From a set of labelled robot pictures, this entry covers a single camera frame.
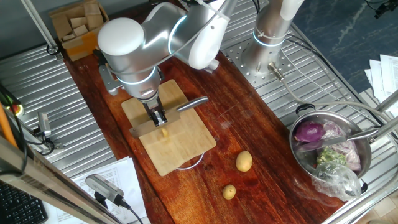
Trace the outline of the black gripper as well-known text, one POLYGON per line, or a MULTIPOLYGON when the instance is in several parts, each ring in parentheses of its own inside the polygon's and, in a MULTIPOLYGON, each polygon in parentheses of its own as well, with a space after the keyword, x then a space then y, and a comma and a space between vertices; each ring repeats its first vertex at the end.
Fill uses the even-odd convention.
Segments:
POLYGON ((153 96, 152 98, 143 100, 142 104, 156 127, 168 121, 159 96, 153 96))

